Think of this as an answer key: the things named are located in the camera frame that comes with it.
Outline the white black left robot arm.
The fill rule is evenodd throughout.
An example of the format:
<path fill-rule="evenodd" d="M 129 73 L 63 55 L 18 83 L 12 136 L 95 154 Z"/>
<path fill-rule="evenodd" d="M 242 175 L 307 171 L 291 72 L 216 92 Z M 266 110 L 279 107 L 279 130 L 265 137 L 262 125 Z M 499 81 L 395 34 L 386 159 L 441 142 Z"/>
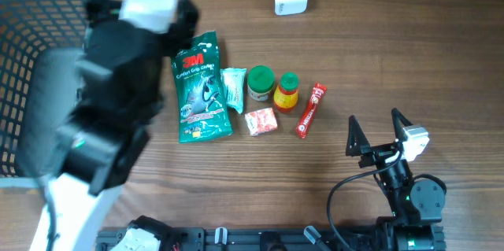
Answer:
<path fill-rule="evenodd" d="M 165 57 L 190 46 L 191 0 L 87 0 L 77 100 L 55 132 L 59 157 L 36 182 L 46 202 L 33 250 L 89 250 L 149 141 Z"/>

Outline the light blue tissue packet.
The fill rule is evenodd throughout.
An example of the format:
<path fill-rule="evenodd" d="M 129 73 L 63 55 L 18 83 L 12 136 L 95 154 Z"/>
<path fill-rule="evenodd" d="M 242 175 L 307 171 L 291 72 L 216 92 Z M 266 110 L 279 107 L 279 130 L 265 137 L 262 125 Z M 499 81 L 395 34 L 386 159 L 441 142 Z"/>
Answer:
<path fill-rule="evenodd" d="M 227 106 L 233 108 L 238 114 L 242 114 L 244 110 L 245 76 L 245 68 L 225 68 L 220 71 Z"/>

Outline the red yellow sauce bottle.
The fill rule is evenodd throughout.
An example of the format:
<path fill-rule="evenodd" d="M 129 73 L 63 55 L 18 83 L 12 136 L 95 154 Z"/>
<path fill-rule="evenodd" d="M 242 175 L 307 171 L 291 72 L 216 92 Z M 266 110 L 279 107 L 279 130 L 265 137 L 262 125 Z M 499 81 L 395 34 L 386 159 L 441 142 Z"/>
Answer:
<path fill-rule="evenodd" d="M 274 106 L 279 112 L 289 113 L 297 105 L 298 85 L 299 80 L 295 73 L 286 72 L 281 76 L 273 95 Z"/>

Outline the green snack bag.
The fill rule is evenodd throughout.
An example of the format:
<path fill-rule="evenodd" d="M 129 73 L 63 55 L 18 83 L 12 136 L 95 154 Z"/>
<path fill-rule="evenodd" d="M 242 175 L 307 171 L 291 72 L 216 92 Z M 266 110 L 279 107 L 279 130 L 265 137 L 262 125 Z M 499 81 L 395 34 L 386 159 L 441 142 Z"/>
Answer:
<path fill-rule="evenodd" d="M 233 134 L 221 82 L 217 33 L 193 38 L 172 59 L 179 110 L 179 142 L 204 142 Z"/>

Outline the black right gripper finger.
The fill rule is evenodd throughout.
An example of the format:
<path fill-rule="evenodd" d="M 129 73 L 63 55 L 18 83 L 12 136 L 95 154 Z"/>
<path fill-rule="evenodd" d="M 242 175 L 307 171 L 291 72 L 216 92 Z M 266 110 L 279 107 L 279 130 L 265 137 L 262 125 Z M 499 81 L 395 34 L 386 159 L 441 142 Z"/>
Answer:
<path fill-rule="evenodd" d="M 369 153 L 371 151 L 371 146 L 355 115 L 350 116 L 348 121 L 349 126 L 346 142 L 346 155 L 356 157 Z"/>
<path fill-rule="evenodd" d="M 408 119 L 406 119 L 397 108 L 393 108 L 391 110 L 391 117 L 394 126 L 395 137 L 399 141 L 404 142 L 406 140 L 406 136 L 403 128 L 412 126 L 413 124 Z"/>

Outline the red stick packet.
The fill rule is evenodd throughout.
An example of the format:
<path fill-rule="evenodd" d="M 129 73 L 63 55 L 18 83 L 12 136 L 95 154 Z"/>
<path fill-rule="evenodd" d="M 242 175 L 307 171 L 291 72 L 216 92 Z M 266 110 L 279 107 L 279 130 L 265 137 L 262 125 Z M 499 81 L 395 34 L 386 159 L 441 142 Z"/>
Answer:
<path fill-rule="evenodd" d="M 296 127 L 296 133 L 299 138 L 304 139 L 307 136 L 309 127 L 313 121 L 313 116 L 317 111 L 318 105 L 321 103 L 321 99 L 324 97 L 327 89 L 328 88 L 324 84 L 315 83 L 308 104 Z"/>

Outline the small red box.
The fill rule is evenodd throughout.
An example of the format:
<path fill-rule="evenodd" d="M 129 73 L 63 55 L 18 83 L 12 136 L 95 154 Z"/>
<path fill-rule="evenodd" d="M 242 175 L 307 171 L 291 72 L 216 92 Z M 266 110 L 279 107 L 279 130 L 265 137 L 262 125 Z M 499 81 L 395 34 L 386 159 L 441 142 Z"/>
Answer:
<path fill-rule="evenodd" d="M 245 121 L 251 136 L 275 131 L 278 128 L 276 116 L 272 108 L 246 113 Z"/>

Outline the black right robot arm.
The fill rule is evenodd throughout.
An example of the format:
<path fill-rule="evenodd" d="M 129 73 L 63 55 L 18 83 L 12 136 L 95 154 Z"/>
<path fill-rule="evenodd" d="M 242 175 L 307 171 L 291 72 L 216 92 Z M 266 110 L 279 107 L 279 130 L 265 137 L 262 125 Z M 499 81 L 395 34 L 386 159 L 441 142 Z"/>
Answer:
<path fill-rule="evenodd" d="M 410 163 L 429 143 L 429 133 L 412 124 L 398 109 L 391 110 L 395 140 L 371 146 L 355 116 L 349 117 L 346 155 L 360 157 L 359 167 L 374 167 L 377 183 L 391 208 L 391 216 L 376 220 L 374 250 L 442 251 L 447 248 L 442 221 L 447 186 L 429 174 L 413 175 Z"/>

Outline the green lid jar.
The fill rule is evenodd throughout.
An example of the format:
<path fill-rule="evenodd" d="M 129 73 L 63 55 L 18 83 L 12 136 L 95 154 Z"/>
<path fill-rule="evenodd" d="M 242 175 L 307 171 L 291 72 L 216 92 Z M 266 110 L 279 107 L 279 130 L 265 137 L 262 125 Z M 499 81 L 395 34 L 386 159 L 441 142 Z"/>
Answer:
<path fill-rule="evenodd" d="M 258 102 L 265 102 L 271 96 L 275 76 L 271 68 L 259 65 L 252 68 L 247 76 L 248 94 Z"/>

